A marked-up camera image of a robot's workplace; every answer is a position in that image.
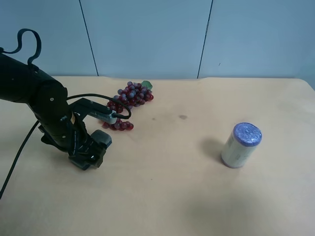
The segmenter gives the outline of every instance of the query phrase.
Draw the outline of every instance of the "wooden table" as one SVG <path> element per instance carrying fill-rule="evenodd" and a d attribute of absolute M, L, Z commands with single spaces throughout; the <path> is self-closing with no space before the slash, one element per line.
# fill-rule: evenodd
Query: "wooden table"
<path fill-rule="evenodd" d="M 127 80 L 57 77 L 69 95 L 113 96 Z M 315 91 L 298 79 L 151 81 L 154 100 L 132 110 L 97 170 L 27 143 L 0 203 L 1 236 L 313 236 Z M 92 99 L 105 104 L 101 99 Z M 0 101 L 0 182 L 35 122 Z M 88 131 L 102 129 L 86 118 Z M 263 134 L 243 168 L 219 155 L 233 126 Z"/>

